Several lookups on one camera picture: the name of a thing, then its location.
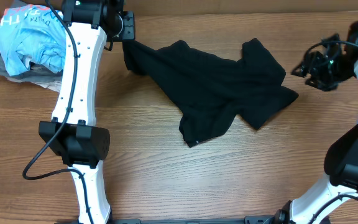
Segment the black t-shirt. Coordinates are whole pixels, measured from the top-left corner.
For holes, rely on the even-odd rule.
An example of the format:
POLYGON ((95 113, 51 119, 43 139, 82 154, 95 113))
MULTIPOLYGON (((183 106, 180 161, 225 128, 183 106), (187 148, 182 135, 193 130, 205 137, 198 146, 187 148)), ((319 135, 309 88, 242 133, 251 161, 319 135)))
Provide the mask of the black t-shirt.
POLYGON ((183 40, 158 50, 130 40, 122 48, 127 69, 150 76, 183 113, 179 130, 188 147, 222 136, 236 115, 260 129, 298 98, 282 85, 284 68, 256 38, 243 43, 238 61, 183 40))

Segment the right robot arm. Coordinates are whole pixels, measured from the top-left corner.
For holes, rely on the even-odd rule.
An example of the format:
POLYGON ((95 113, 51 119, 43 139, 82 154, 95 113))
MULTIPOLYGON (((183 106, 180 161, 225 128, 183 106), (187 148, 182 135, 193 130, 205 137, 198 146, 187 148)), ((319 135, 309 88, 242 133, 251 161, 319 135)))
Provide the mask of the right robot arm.
MULTIPOLYGON (((311 46, 292 75, 322 91, 335 90, 352 77, 358 84, 358 21, 346 40, 337 34, 311 46)), ((305 194, 277 210, 267 223, 329 223, 329 214, 349 199, 358 201, 358 119, 356 125, 331 145, 324 159, 324 175, 305 194)))

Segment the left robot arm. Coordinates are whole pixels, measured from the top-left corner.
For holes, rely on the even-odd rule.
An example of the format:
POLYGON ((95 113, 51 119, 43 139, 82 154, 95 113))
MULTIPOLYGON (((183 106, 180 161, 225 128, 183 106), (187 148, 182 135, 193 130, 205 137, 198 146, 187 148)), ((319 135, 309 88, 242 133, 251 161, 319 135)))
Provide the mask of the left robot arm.
POLYGON ((39 135, 73 177, 80 214, 77 223, 112 223, 103 163, 110 133, 96 125, 95 96, 99 64, 114 42, 133 40, 134 14, 124 0, 64 1, 66 35, 62 85, 50 121, 39 124, 39 135))

